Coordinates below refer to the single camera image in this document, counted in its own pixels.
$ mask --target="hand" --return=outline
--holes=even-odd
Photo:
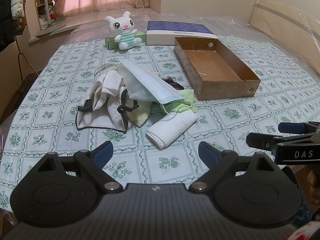
[[[317,185],[317,176],[311,171],[308,175],[308,183],[310,185],[310,196],[313,205],[319,205],[320,203],[320,187]]]

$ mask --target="white paper towel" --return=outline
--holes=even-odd
[[[164,118],[146,130],[146,135],[162,149],[177,139],[196,120],[197,116],[191,110],[186,110],[182,113],[167,114]]]

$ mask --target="floral tablecloth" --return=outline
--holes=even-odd
[[[111,140],[114,155],[104,171],[123,186],[128,182],[189,185],[208,170],[198,156],[200,141],[219,150],[252,155],[255,150],[245,143],[249,132],[279,134],[280,122],[319,119],[320,87],[290,58],[269,43],[233,36],[220,40],[261,79],[256,96],[198,101],[197,122],[162,150],[145,136],[145,130],[164,116],[158,105],[152,106],[141,128],[130,124],[126,134],[108,129],[78,131],[75,116],[78,102],[92,86],[94,70],[105,62],[134,60],[190,87],[173,47],[142,45],[128,51],[107,50],[102,40],[61,46],[12,122],[0,167],[0,207],[11,210],[12,190],[49,151],[72,155]]]

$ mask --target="green box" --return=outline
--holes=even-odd
[[[135,35],[136,38],[141,38],[141,42],[146,42],[146,34],[143,32],[137,32],[137,34]],[[117,42],[114,41],[115,37],[114,36],[110,36],[110,37],[106,37],[106,47],[107,49],[117,49],[119,47],[119,44]]]

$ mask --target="bunny plush face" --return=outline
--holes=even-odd
[[[109,24],[110,34],[117,36],[134,30],[134,23],[130,19],[130,12],[125,12],[122,17],[114,19],[111,16],[107,16],[105,21]]]

